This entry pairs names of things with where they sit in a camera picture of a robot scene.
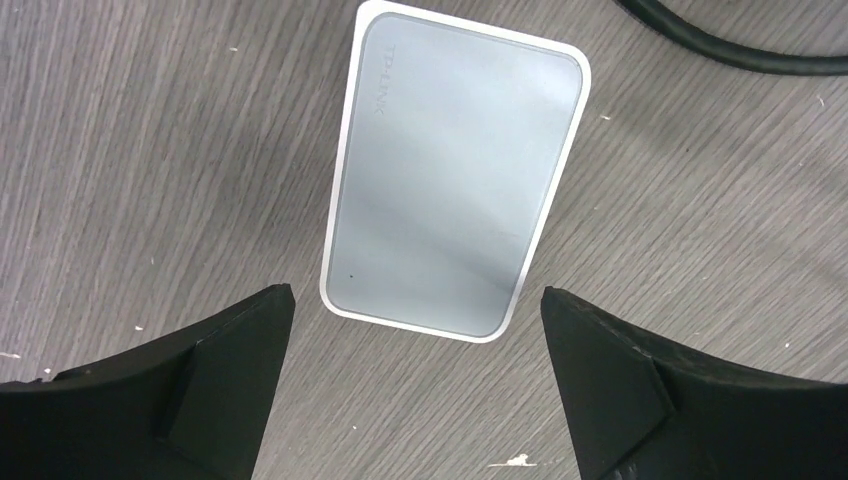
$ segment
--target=white border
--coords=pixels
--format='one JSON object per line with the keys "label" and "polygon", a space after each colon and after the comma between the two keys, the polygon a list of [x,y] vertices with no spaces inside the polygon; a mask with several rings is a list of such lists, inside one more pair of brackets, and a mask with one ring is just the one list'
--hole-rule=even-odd
{"label": "white border", "polygon": [[[396,322],[394,320],[387,320],[385,318],[372,317],[369,315],[363,315],[355,312],[348,312],[333,305],[333,302],[330,301],[330,297],[327,294],[327,281],[330,270],[330,253],[332,252],[333,248],[333,235],[334,230],[336,228],[336,215],[338,213],[339,193],[341,190],[342,177],[344,172],[345,153],[347,149],[347,141],[350,131],[351,113],[353,112],[353,101],[354,97],[356,96],[356,83],[359,76],[359,61],[360,56],[362,54],[362,45],[365,40],[365,32],[368,30],[368,27],[377,17],[384,13],[396,13],[407,17],[419,18],[422,20],[440,23],[442,25],[448,25],[462,30],[482,33],[491,37],[530,45],[544,50],[564,53],[577,62],[580,67],[580,71],[583,75],[583,81],[580,87],[580,95],[577,99],[577,106],[574,109],[574,116],[571,120],[571,125],[568,129],[568,134],[565,137],[565,143],[563,144],[562,152],[560,152],[556,170],[554,171],[554,176],[551,179],[551,185],[548,189],[548,193],[545,195],[545,202],[542,205],[542,210],[539,215],[539,221],[536,223],[536,229],[533,232],[533,237],[530,240],[530,247],[527,250],[527,256],[524,259],[524,265],[521,267],[521,271],[519,272],[518,282],[515,285],[515,291],[513,292],[512,299],[510,299],[509,305],[507,306],[506,315],[504,315],[504,319],[501,323],[501,326],[494,333],[486,337],[472,337],[453,332],[445,332],[442,330]],[[521,293],[521,289],[524,287],[524,281],[527,277],[527,272],[530,269],[530,263],[533,260],[533,255],[536,253],[536,247],[539,244],[539,238],[542,236],[542,230],[545,227],[545,220],[547,220],[548,218],[548,213],[550,212],[551,204],[554,200],[554,195],[556,194],[560,178],[562,177],[562,171],[565,168],[565,161],[568,157],[568,152],[571,150],[571,144],[574,142],[574,135],[577,131],[577,125],[580,123],[580,118],[583,116],[583,109],[586,107],[586,101],[589,98],[590,85],[591,73],[589,70],[589,60],[586,58],[583,52],[581,52],[575,47],[572,47],[571,45],[566,45],[563,43],[555,42],[553,40],[534,37],[532,35],[513,32],[503,28],[493,27],[491,25],[472,22],[470,20],[464,20],[461,18],[451,17],[449,15],[430,12],[427,10],[422,10],[420,8],[409,7],[406,5],[399,5],[383,0],[368,0],[367,2],[360,5],[359,9],[356,12],[356,27],[353,32],[353,50],[350,56],[350,70],[348,72],[347,77],[347,89],[345,92],[344,110],[342,113],[342,126],[341,133],[339,135],[339,148],[338,152],[336,153],[336,170],[333,177],[333,191],[330,199],[330,216],[327,221],[327,237],[324,240],[324,258],[321,264],[321,280],[319,288],[321,291],[321,300],[323,300],[324,305],[326,305],[331,312],[341,317],[362,320],[380,325],[386,325],[389,327],[400,328],[403,330],[411,330],[413,332],[427,333],[430,335],[451,338],[454,340],[463,340],[471,343],[487,343],[500,337],[506,330],[506,328],[509,326],[509,322],[512,319],[512,314],[515,310],[515,305],[518,302],[518,296]]]}

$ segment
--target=cable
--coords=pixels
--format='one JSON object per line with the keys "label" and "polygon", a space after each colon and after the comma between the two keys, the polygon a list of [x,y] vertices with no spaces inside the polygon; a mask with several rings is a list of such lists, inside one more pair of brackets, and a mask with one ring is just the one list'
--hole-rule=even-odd
{"label": "cable", "polygon": [[848,56],[785,55],[728,42],[701,30],[659,0],[615,0],[642,23],[672,42],[725,65],[771,75],[848,75]]}

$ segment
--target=white rectangular device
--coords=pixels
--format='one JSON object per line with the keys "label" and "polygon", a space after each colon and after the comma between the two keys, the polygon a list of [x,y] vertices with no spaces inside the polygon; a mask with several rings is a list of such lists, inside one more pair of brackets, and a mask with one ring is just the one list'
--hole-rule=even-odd
{"label": "white rectangular device", "polygon": [[589,95],[576,48],[395,3],[356,16],[321,298],[468,342],[506,329]]}

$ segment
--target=brand logo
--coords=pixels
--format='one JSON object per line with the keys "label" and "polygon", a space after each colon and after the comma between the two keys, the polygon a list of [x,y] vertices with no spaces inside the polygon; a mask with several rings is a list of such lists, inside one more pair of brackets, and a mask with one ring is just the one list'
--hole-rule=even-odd
{"label": "brand logo", "polygon": [[386,47],[383,50],[383,65],[382,73],[380,73],[380,82],[377,85],[377,99],[374,102],[374,113],[377,115],[385,115],[383,111],[386,108],[386,99],[389,96],[389,85],[392,81],[392,64],[395,62],[395,46]]}

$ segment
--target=white speck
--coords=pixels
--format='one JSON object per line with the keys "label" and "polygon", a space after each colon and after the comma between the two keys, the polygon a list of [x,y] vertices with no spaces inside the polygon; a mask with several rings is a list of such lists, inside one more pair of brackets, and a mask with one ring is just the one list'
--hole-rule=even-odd
{"label": "white speck", "polygon": [[535,467],[538,463],[527,463],[527,458],[529,455],[526,453],[522,453],[521,455],[511,458],[506,461],[506,463],[493,463],[491,465],[487,465],[488,467]]}

